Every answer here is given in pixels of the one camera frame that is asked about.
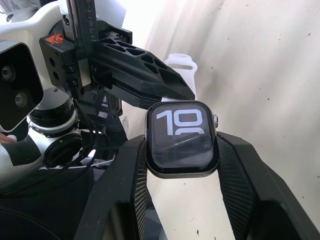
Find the orange logo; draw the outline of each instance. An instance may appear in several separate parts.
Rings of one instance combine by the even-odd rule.
[[[49,43],[51,43],[51,46],[52,46],[53,44],[60,44],[60,43],[62,43],[62,41],[63,41],[64,39],[61,37],[61,33],[57,34],[57,33],[55,32],[54,35],[46,38],[45,40],[48,41]]]

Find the watch screen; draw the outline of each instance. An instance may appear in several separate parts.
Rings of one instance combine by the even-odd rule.
[[[161,172],[205,170],[214,158],[215,139],[212,113],[201,102],[158,103],[147,113],[147,158]]]

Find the white backdrop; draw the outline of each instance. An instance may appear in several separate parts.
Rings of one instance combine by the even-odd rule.
[[[252,143],[320,230],[319,26],[317,0],[136,0],[123,24],[162,60],[192,57],[198,99],[218,130]],[[123,112],[129,137],[143,134],[144,111]],[[169,240],[232,239],[216,174],[149,175],[148,187]]]

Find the watch face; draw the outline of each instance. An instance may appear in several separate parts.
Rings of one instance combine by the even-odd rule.
[[[160,102],[152,106],[146,115],[150,170],[165,178],[199,177],[213,172],[219,151],[212,116],[211,110],[199,101]]]

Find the white numbers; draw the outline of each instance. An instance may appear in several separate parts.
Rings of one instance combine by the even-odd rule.
[[[196,121],[180,121],[179,117],[182,114],[196,114]],[[199,133],[204,134],[205,131],[200,126],[203,122],[201,111],[198,109],[186,109],[186,110],[177,110],[173,113],[174,124],[178,128],[174,133],[174,124],[172,120],[172,111],[166,110],[156,115],[156,119],[160,119],[166,116],[166,126],[167,126],[167,134],[168,135],[180,135],[184,133]]]
[[[173,135],[174,126],[172,124],[172,111],[171,110],[163,111],[156,115],[156,119],[162,118],[164,116],[166,116],[167,133],[168,135]]]

